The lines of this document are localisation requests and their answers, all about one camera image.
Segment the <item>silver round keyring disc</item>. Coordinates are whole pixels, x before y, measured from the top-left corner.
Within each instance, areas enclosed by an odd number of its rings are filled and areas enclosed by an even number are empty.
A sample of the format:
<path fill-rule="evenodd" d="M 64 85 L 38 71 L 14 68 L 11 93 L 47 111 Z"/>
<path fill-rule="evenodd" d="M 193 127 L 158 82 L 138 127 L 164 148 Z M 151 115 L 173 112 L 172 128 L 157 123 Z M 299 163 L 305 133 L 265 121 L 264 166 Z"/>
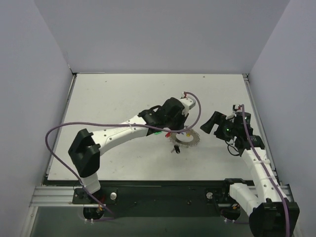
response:
<path fill-rule="evenodd" d="M 195 147 L 200 142 L 200 136 L 193 129 L 189 129 L 186 132 L 171 133 L 169 136 L 169 141 L 173 145 L 178 145 L 179 147 L 191 148 Z"/>

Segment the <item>black tagged key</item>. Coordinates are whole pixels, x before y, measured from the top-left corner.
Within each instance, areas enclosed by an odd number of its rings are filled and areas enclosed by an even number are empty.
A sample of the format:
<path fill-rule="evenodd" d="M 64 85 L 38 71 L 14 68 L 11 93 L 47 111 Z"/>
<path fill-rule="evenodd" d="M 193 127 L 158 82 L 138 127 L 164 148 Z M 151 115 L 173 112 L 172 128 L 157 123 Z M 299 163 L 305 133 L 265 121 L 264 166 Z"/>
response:
<path fill-rule="evenodd" d="M 180 153 L 180 147 L 178 145 L 174 145 L 173 149 L 171 150 L 171 153 L 173 153 L 173 152 L 179 154 Z"/>

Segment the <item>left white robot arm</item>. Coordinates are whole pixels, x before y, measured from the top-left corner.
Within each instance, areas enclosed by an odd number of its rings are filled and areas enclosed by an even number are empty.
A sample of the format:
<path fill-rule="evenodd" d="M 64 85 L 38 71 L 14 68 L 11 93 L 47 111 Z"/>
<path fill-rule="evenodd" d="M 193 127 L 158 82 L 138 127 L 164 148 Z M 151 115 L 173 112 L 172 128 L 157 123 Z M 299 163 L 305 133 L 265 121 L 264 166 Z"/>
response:
<path fill-rule="evenodd" d="M 161 106 L 143 110 L 131 119 L 99 131 L 80 130 L 75 136 L 68 154 L 85 187 L 83 196 L 96 203 L 101 198 L 101 185 L 97 171 L 100 157 L 110 149 L 135 138 L 146 137 L 162 129 L 182 130 L 189 110 L 196 105 L 192 98 L 171 97 Z"/>

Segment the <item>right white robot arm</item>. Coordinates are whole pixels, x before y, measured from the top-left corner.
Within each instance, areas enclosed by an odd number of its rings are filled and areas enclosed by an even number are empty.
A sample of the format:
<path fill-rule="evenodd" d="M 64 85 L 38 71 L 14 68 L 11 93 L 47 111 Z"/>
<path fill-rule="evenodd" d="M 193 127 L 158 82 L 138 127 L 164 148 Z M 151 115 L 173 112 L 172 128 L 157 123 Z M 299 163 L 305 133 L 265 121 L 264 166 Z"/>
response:
<path fill-rule="evenodd" d="M 255 237 L 291 237 L 300 209 L 289 201 L 273 174 L 265 145 L 253 133 L 251 114 L 241 108 L 227 116 L 215 111 L 200 128 L 210 133 L 213 126 L 216 138 L 233 145 L 250 170 L 257 193 L 242 181 L 228 179 L 228 195 L 246 212 L 249 226 Z"/>

